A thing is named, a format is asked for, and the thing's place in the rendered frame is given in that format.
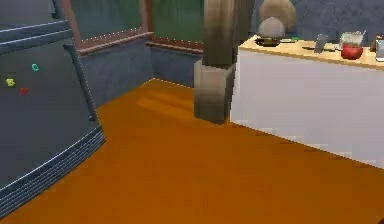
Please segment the tan round board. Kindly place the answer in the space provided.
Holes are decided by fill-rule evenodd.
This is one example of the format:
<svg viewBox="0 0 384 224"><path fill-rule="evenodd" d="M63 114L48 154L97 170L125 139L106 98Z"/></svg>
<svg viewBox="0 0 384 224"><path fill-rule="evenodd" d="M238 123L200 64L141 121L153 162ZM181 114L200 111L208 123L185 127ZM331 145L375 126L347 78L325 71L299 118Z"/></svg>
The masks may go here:
<svg viewBox="0 0 384 224"><path fill-rule="evenodd" d="M270 17L279 19L286 31L296 25L296 8L290 0L264 0L259 8L259 14L262 21Z"/></svg>

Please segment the dark grey fridge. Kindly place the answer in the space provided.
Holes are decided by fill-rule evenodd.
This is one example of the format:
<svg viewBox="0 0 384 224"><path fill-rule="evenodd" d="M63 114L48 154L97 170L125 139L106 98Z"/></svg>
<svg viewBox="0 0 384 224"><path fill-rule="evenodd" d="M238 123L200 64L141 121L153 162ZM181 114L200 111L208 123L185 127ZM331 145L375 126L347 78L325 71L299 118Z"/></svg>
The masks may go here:
<svg viewBox="0 0 384 224"><path fill-rule="evenodd" d="M105 141L60 3L0 0L0 220Z"/></svg>

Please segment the white counter with wooden top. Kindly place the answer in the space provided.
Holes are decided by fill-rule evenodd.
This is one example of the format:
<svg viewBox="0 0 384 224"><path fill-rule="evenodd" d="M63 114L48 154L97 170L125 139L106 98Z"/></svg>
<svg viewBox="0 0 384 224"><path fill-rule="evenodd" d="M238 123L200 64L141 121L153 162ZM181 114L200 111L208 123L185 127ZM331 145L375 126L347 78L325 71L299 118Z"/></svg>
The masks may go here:
<svg viewBox="0 0 384 224"><path fill-rule="evenodd" d="M313 45L240 45L231 121L384 169L384 62Z"/></svg>

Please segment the grey metal cup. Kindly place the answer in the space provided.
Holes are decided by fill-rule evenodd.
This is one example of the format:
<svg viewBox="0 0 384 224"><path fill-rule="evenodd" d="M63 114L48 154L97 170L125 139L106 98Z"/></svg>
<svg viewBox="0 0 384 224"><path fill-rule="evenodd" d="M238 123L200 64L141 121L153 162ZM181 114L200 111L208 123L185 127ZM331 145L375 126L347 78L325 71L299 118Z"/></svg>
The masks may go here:
<svg viewBox="0 0 384 224"><path fill-rule="evenodd" d="M325 44L327 43L328 36L325 34L319 34L315 42L315 53L321 53L324 50Z"/></svg>

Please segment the white square container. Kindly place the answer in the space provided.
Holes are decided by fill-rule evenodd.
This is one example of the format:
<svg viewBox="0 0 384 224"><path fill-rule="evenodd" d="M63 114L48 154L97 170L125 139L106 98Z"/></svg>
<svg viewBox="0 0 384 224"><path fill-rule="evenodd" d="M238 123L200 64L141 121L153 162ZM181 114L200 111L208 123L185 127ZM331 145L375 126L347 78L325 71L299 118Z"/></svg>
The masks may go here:
<svg viewBox="0 0 384 224"><path fill-rule="evenodd" d="M376 40L376 60L384 62L384 38Z"/></svg>

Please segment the brown framed window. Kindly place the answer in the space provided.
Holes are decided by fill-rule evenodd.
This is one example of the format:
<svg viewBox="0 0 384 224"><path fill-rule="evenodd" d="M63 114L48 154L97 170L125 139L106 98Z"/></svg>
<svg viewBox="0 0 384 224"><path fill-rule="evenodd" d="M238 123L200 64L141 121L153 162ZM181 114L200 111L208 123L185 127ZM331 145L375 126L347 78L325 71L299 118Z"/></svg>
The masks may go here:
<svg viewBox="0 0 384 224"><path fill-rule="evenodd" d="M147 45L201 55L204 0L145 0Z"/></svg>
<svg viewBox="0 0 384 224"><path fill-rule="evenodd" d="M153 34L152 0L61 0L81 55Z"/></svg>

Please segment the tan bin with tall liner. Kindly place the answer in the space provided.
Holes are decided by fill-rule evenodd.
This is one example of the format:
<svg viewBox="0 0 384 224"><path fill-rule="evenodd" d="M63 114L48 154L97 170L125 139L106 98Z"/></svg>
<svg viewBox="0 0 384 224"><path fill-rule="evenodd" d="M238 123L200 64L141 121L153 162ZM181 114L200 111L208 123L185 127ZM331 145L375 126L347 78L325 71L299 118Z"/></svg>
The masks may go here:
<svg viewBox="0 0 384 224"><path fill-rule="evenodd" d="M238 46L255 0L204 0L203 56L194 64L194 116L223 124L231 109Z"/></svg>

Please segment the grey domed lid pan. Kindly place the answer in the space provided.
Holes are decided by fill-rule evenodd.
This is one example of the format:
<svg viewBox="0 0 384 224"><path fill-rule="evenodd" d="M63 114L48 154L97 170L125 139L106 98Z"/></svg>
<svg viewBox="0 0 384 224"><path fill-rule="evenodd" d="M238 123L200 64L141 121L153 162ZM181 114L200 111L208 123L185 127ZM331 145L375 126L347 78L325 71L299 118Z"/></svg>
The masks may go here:
<svg viewBox="0 0 384 224"><path fill-rule="evenodd" d="M269 17L258 27L258 38L255 43L263 47L275 47L280 44L280 39L285 36L284 24L275 17Z"/></svg>

